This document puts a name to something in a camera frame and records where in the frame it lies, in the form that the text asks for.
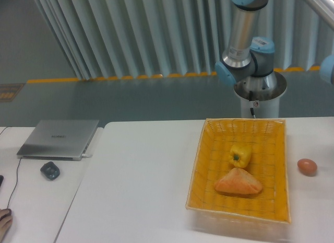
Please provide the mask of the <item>person's hand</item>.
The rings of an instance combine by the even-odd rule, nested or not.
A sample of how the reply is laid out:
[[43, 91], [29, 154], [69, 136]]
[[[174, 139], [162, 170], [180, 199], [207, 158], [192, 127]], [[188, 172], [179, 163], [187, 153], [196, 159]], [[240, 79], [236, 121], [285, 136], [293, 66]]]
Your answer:
[[3, 238], [5, 237], [7, 231], [9, 230], [9, 228], [11, 227], [12, 223], [13, 223], [13, 217], [11, 216], [6, 216], [6, 214], [8, 213], [7, 209], [3, 209], [1, 210], [1, 222], [0, 222], [0, 236], [1, 236], [1, 241], [3, 240]]

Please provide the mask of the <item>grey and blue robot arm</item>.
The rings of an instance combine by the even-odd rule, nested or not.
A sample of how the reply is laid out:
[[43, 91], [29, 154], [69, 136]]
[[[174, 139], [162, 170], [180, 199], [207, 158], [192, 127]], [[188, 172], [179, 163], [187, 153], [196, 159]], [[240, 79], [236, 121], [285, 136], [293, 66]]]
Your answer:
[[[228, 85], [234, 85], [248, 76], [260, 72], [259, 59], [251, 50], [254, 31], [260, 11], [265, 8], [269, 0], [231, 0], [236, 7], [230, 39], [222, 58], [215, 64], [219, 78]], [[320, 64], [325, 59], [317, 59], [316, 53], [320, 48], [329, 44], [328, 39], [320, 39], [317, 34], [319, 17], [330, 28], [333, 28], [333, 0], [303, 0], [314, 12], [313, 14], [299, 14], [292, 17], [290, 26], [282, 26], [281, 30], [288, 34], [281, 34], [284, 40], [277, 40], [275, 45], [283, 45], [282, 55], [285, 59], [294, 50], [295, 57], [304, 69], [314, 64]]]

